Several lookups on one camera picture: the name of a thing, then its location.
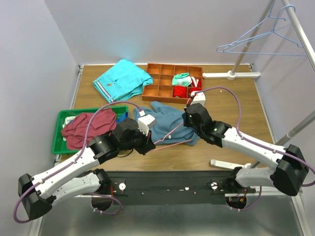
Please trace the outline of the blue tank top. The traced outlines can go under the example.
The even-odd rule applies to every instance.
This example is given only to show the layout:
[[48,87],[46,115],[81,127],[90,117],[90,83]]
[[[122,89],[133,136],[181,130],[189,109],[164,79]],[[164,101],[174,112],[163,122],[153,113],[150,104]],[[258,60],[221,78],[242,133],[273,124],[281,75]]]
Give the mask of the blue tank top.
[[152,141],[156,145],[168,145],[174,143],[187,144],[193,146],[199,137],[191,127],[185,127],[182,114],[174,107],[163,105],[160,102],[151,102],[151,108],[142,108],[147,115],[152,115],[156,119],[150,130]]

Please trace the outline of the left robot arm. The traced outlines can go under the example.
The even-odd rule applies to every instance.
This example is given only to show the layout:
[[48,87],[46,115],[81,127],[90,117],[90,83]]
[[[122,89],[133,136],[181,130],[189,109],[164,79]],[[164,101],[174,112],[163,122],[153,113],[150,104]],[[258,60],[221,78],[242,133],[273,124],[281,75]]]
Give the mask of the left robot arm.
[[68,160],[31,176],[24,174],[18,179],[19,200],[14,208],[23,205],[28,216],[26,222],[47,214],[56,203],[81,194],[99,195],[106,193],[111,180],[103,169],[93,168],[118,157],[120,152],[135,150],[141,155],[155,149],[150,128],[156,119],[152,115],[138,120],[126,118],[112,131],[94,137]]

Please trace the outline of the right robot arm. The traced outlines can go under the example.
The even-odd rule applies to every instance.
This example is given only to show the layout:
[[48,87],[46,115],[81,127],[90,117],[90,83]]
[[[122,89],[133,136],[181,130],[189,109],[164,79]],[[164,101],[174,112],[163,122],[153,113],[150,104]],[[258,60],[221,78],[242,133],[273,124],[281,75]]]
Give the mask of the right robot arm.
[[268,186],[289,196],[298,194],[310,170],[299,147],[278,146],[242,134],[230,124],[212,120],[199,103],[185,107],[184,111],[184,126],[191,127],[205,142],[241,152],[265,165],[264,168],[235,167],[224,181],[229,191]]

